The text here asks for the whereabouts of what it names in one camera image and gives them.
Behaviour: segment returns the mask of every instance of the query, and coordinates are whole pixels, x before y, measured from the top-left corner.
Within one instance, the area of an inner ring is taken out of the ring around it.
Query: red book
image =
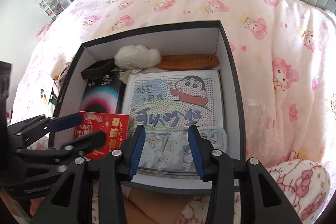
[[[83,122],[75,127],[73,138],[87,135],[88,133],[102,130],[106,133],[106,142],[102,149],[93,150],[85,155],[92,160],[100,159],[107,153],[118,149],[126,139],[129,115],[106,114],[79,111],[83,116]]]

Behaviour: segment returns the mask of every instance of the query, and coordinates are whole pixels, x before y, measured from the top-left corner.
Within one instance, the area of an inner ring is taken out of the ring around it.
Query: fluffy white ball
[[[147,49],[143,45],[129,45],[122,47],[114,57],[115,64],[121,69],[148,68],[159,64],[160,52]]]

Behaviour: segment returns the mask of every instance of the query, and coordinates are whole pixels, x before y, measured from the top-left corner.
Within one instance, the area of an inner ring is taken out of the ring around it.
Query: metal screw
[[[253,165],[257,165],[259,163],[259,160],[256,158],[250,158],[250,163]]]
[[[76,158],[75,164],[82,164],[84,162],[84,158]]]
[[[65,150],[72,150],[74,147],[72,145],[67,145],[64,147]]]
[[[116,150],[113,150],[112,151],[112,155],[114,155],[114,156],[120,156],[121,155],[121,150],[119,150],[119,149],[116,149]]]
[[[219,157],[222,155],[222,151],[218,150],[218,149],[215,149],[215,150],[212,150],[211,152],[214,156],[216,157]]]
[[[65,172],[68,169],[68,167],[66,165],[60,165],[59,167],[57,167],[57,171],[58,172]]]

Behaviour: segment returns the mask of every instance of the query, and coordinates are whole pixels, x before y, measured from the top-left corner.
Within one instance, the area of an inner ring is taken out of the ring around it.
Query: comb teeth
[[[192,61],[192,60],[212,60],[213,54],[184,54],[184,55],[164,55],[162,61]]]
[[[131,156],[131,164],[130,164],[130,169],[128,172],[128,175],[130,177],[130,179],[133,179],[134,175],[137,173],[138,171],[138,165],[140,162],[140,157],[142,154],[142,149],[143,149],[143,145],[145,143],[145,137],[146,137],[146,130],[144,127],[142,127],[138,139],[135,143],[135,147]]]

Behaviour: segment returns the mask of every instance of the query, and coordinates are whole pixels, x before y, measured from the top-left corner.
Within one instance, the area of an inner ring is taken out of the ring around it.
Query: bedsheet
[[[35,48],[17,88],[12,123],[52,115],[36,93],[82,42],[150,25],[220,20],[243,97],[247,157],[265,166],[322,162],[335,190],[335,16],[299,0],[75,0]]]

